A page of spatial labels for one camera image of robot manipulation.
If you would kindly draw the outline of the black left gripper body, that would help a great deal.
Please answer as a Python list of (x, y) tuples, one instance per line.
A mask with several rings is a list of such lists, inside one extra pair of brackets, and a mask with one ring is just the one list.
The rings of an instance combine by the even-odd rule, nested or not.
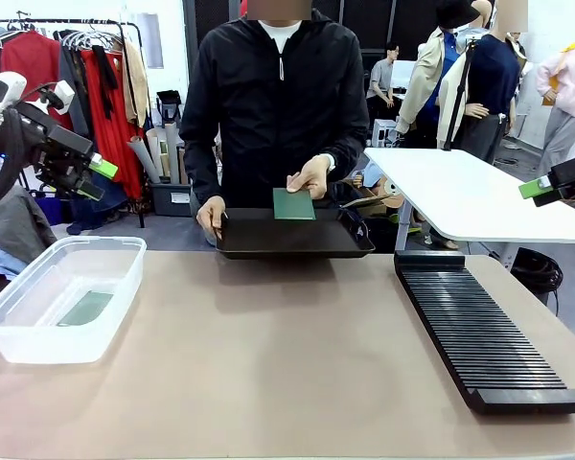
[(31, 103), (15, 106), (23, 129), (27, 162), (36, 177), (64, 193), (75, 193), (80, 178), (92, 181), (93, 144), (57, 123)]

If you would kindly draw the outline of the person's right hand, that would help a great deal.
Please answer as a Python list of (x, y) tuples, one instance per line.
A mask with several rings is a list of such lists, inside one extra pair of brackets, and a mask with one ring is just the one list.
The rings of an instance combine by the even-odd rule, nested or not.
[(197, 211), (196, 219), (201, 226), (207, 242), (216, 245), (222, 239), (222, 221), (226, 205), (221, 196), (214, 195), (208, 198)]

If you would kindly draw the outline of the person's left hand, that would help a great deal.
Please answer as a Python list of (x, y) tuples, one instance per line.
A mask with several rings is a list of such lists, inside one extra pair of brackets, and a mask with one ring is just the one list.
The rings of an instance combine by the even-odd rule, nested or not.
[(328, 153), (315, 155), (294, 175), (287, 177), (287, 191), (306, 191), (312, 200), (321, 199), (327, 192), (327, 176), (334, 169), (334, 158)]

